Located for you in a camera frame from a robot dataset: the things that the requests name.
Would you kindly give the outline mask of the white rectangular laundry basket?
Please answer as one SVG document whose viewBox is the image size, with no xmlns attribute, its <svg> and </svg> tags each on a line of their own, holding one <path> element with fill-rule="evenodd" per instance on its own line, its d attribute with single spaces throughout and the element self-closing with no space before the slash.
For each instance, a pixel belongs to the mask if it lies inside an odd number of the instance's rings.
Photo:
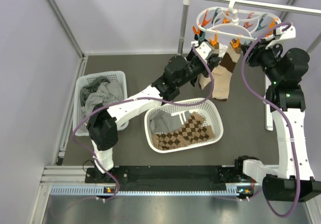
<svg viewBox="0 0 321 224">
<path fill-rule="evenodd" d="M 79 77 L 75 86 L 73 128 L 92 113 L 96 105 L 101 103 L 105 106 L 126 98 L 126 77 L 122 71 L 107 71 Z"/>
</svg>

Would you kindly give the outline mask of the grey clothes pile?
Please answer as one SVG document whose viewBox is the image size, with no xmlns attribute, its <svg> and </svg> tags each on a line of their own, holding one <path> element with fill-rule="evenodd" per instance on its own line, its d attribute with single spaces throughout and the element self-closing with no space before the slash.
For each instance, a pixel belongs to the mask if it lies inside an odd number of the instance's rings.
<svg viewBox="0 0 321 224">
<path fill-rule="evenodd" d="M 83 117 L 93 112 L 96 105 L 103 106 L 124 100 L 124 93 L 118 81 L 99 76 L 80 90 Z"/>
</svg>

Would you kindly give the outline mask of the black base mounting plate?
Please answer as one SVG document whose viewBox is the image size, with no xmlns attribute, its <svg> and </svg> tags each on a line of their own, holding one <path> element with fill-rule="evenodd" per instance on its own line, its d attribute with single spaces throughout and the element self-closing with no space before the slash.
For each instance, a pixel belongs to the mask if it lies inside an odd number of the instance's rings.
<svg viewBox="0 0 321 224">
<path fill-rule="evenodd" d="M 85 183 L 111 184 L 113 178 L 121 191 L 217 191 L 228 183 L 245 184 L 253 188 L 253 181 L 238 174 L 234 167 L 223 166 L 118 166 L 108 174 L 97 167 L 86 170 Z"/>
</svg>

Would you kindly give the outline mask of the white oval sock basket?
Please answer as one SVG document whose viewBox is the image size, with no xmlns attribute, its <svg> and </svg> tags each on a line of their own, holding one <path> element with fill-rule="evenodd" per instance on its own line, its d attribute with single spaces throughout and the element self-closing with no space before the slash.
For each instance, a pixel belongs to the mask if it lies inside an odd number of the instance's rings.
<svg viewBox="0 0 321 224">
<path fill-rule="evenodd" d="M 171 153 L 218 142 L 224 132 L 220 114 L 210 100 L 180 101 L 148 110 L 144 117 L 147 142 L 158 153 Z"/>
</svg>

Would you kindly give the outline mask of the white round clip hanger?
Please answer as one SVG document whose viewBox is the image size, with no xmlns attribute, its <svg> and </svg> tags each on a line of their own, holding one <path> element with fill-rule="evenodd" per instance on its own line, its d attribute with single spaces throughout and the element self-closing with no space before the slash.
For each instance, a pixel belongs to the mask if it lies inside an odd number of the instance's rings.
<svg viewBox="0 0 321 224">
<path fill-rule="evenodd" d="M 272 13 L 241 10 L 236 1 L 230 0 L 227 8 L 210 7 L 200 12 L 193 26 L 195 39 L 207 39 L 214 44 L 222 36 L 235 44 L 251 42 L 260 32 L 281 23 L 280 18 Z"/>
</svg>

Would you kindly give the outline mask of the black sock with white stripes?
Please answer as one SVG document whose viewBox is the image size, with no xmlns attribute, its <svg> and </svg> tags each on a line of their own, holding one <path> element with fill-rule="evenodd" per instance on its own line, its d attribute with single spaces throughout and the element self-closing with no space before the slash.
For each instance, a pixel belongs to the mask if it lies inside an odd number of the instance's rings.
<svg viewBox="0 0 321 224">
<path fill-rule="evenodd" d="M 190 81 L 190 83 L 191 83 L 191 85 L 192 85 L 193 87 L 195 87 L 195 85 L 196 85 L 196 82 L 197 82 L 198 76 L 199 76 L 199 75 L 196 75 L 196 77 L 195 77 L 195 78 L 193 78 L 193 79 Z"/>
</svg>

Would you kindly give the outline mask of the grey sock in basket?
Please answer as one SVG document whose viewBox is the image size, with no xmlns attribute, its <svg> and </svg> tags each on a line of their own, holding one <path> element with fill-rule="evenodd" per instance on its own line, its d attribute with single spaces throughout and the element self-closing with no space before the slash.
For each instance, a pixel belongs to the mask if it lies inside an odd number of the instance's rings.
<svg viewBox="0 0 321 224">
<path fill-rule="evenodd" d="M 150 116 L 149 128 L 152 133 L 170 133 L 182 127 L 190 115 L 189 111 L 171 115 L 163 110 L 157 110 Z"/>
</svg>

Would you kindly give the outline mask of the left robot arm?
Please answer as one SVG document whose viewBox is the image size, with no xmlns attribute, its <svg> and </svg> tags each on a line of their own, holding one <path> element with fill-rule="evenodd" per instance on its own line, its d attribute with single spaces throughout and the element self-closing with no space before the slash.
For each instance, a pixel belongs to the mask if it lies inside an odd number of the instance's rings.
<svg viewBox="0 0 321 224">
<path fill-rule="evenodd" d="M 87 130 L 94 147 L 96 176 L 103 182 L 113 178 L 112 148 L 118 142 L 119 127 L 162 103 L 172 103 L 181 86 L 195 82 L 199 75 L 211 76 L 220 60 L 216 53 L 190 52 L 187 58 L 174 56 L 165 66 L 163 75 L 138 94 L 106 106 L 95 105 Z"/>
</svg>

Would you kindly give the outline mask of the brown beige striped socks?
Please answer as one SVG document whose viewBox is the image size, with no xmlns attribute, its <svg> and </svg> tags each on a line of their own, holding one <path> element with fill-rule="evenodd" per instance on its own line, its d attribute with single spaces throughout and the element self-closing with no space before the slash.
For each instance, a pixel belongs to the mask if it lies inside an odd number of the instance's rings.
<svg viewBox="0 0 321 224">
<path fill-rule="evenodd" d="M 214 48 L 215 49 L 214 53 L 219 54 L 219 56 L 222 57 L 222 60 L 223 60 L 223 57 L 226 53 L 227 48 L 228 47 L 226 45 L 219 43 L 219 46 L 217 48 Z M 201 73 L 199 75 L 199 86 L 201 89 L 204 89 L 205 86 L 207 86 L 209 83 L 212 82 L 210 76 L 213 77 L 215 81 L 215 85 L 217 87 L 219 86 L 219 82 L 222 78 L 222 75 L 226 72 L 226 69 L 220 64 L 211 71 L 211 75 L 207 72 L 207 70 L 205 70 L 205 73 Z"/>
</svg>

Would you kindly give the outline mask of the yellow-orange peg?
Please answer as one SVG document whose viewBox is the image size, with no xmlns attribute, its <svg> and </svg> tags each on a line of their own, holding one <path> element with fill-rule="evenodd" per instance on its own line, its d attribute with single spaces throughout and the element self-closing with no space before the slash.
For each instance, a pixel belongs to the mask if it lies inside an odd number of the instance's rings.
<svg viewBox="0 0 321 224">
<path fill-rule="evenodd" d="M 219 46 L 219 43 L 218 43 L 218 35 L 215 34 L 213 38 L 209 38 L 209 42 L 211 44 L 212 47 L 214 48 L 217 48 Z"/>
<path fill-rule="evenodd" d="M 230 45 L 236 51 L 241 47 L 240 39 L 232 39 Z"/>
</svg>

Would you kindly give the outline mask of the orange clothes peg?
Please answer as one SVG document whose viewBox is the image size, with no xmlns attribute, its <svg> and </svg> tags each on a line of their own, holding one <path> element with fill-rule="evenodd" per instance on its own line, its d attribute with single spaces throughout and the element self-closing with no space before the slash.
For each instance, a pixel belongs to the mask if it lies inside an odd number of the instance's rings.
<svg viewBox="0 0 321 224">
<path fill-rule="evenodd" d="M 193 26 L 192 29 L 193 29 L 193 33 L 194 33 L 196 36 L 201 36 L 202 31 L 201 31 L 199 28 L 196 28 L 195 26 Z"/>
</svg>

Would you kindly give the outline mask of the brown argyle socks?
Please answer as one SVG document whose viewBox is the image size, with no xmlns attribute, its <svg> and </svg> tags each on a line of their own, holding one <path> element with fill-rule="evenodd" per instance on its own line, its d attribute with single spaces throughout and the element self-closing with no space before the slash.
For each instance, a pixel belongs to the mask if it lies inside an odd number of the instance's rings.
<svg viewBox="0 0 321 224">
<path fill-rule="evenodd" d="M 171 151 L 179 148 L 195 147 L 215 137 L 211 126 L 205 126 L 205 118 L 196 112 L 191 113 L 182 127 L 170 133 L 153 133 L 153 146 L 160 151 Z"/>
</svg>

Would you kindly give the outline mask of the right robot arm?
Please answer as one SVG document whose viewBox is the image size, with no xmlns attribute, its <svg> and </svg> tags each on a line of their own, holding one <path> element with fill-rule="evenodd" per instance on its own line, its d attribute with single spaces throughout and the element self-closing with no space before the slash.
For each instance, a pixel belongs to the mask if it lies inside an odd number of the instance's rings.
<svg viewBox="0 0 321 224">
<path fill-rule="evenodd" d="M 246 44 L 241 49 L 244 60 L 251 67 L 261 67 L 271 82 L 263 102 L 275 124 L 279 164 L 273 170 L 257 158 L 242 156 L 235 161 L 234 176 L 241 182 L 254 179 L 269 201 L 306 202 L 320 194 L 320 182 L 315 180 L 307 157 L 303 126 L 306 104 L 299 84 L 308 71 L 310 56 L 299 48 L 283 53 L 280 44 L 269 48 L 267 43 L 260 43 L 253 49 Z"/>
</svg>

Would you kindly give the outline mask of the teal clothes peg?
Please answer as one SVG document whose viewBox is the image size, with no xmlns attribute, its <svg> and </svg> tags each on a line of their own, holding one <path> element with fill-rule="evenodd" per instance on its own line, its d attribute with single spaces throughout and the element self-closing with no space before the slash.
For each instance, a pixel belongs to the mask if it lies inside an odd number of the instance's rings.
<svg viewBox="0 0 321 224">
<path fill-rule="evenodd" d="M 199 44 L 201 44 L 202 42 L 204 42 L 206 40 L 205 34 L 204 33 L 201 35 L 195 34 L 194 39 L 197 40 Z"/>
</svg>

